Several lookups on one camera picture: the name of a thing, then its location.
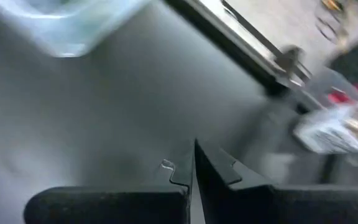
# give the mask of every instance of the blurry object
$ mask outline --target blurry object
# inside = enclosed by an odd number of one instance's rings
[[[358,103],[340,104],[302,117],[295,136],[320,154],[358,152]]]
[[[346,93],[341,90],[334,90],[327,97],[328,100],[333,103],[347,103],[351,101],[349,96],[347,96]]]
[[[338,0],[322,0],[321,7],[316,10],[316,27],[330,42],[341,47],[347,42],[346,6]]]
[[[55,57],[86,54],[148,0],[0,0],[0,18]]]
[[[282,54],[280,54],[278,57],[274,58],[274,63],[278,67],[279,74],[284,77],[284,80],[289,81],[290,83],[294,83],[297,86],[302,86],[304,82],[309,80],[310,76],[303,75],[304,73],[295,71],[297,68],[302,67],[303,65],[300,63],[302,58],[304,56],[304,51],[298,46],[291,45],[286,46],[282,50]],[[283,83],[283,80],[278,78],[277,80],[280,83]]]
[[[358,9],[358,0],[321,0],[315,14],[316,27],[327,40],[346,50],[347,29],[355,9]]]

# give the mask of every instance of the plastic bag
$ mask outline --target plastic bag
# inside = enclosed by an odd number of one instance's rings
[[[0,19],[54,57],[78,57],[148,1],[0,0]]]
[[[358,152],[358,103],[306,114],[294,134],[308,149],[320,154]]]

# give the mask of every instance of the black plastic part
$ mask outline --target black plastic part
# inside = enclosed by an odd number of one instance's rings
[[[207,224],[358,223],[358,187],[277,185],[225,154],[216,146],[196,143],[196,173]],[[229,162],[217,157],[228,157]],[[235,175],[241,181],[224,181]]]
[[[141,186],[55,187],[27,203],[33,223],[190,223],[193,143],[174,149]]]

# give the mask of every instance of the gray surface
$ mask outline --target gray surface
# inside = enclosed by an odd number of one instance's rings
[[[306,150],[293,137],[299,119],[294,106],[274,101],[261,115],[237,158],[249,169],[278,184],[321,183],[326,156]]]
[[[0,223],[50,187],[141,183],[184,139],[236,148],[263,89],[183,21],[154,1],[71,59],[0,24]]]

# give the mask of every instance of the white packaging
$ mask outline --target white packaging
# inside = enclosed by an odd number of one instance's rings
[[[358,104],[306,114],[294,134],[319,154],[358,152]]]

